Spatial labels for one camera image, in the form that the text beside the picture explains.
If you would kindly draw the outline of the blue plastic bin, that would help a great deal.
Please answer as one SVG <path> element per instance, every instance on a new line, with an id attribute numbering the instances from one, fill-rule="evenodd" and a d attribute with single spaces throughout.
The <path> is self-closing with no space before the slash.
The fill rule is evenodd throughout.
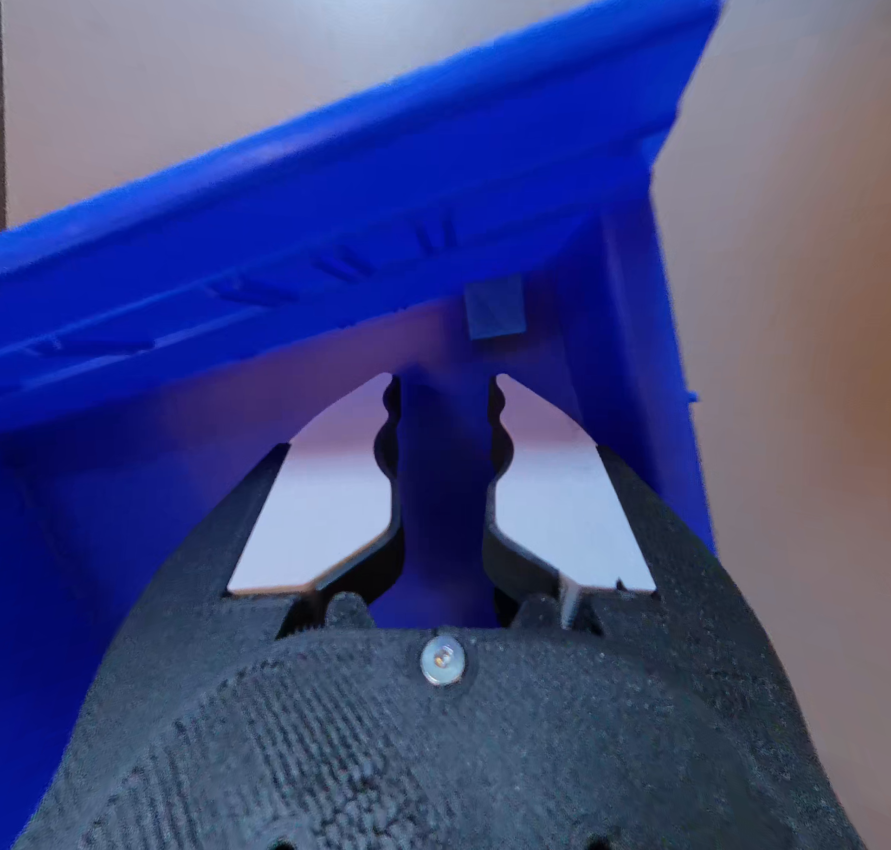
<path id="1" fill-rule="evenodd" d="M 583 423 L 714 550 L 652 205 L 725 0 L 594 0 L 2 232 L 2 848 L 112 636 L 273 422 L 541 272 Z"/>

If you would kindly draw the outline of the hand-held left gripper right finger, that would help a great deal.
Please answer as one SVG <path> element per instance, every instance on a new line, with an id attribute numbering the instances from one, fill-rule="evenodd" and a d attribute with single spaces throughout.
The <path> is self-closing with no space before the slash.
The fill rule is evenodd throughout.
<path id="1" fill-rule="evenodd" d="M 591 591 L 652 594 L 657 585 L 589 433 L 500 373 L 491 389 L 496 475 L 487 528 L 507 550 L 493 581 L 523 599 Z"/>

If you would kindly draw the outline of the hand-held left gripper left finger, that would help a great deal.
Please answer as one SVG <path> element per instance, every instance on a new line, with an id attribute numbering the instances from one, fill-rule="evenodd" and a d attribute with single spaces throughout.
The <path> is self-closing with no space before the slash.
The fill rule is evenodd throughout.
<path id="1" fill-rule="evenodd" d="M 393 490 L 374 444 L 392 415 L 379 373 L 291 439 L 226 591 L 233 597 L 318 592 L 380 542 Z"/>

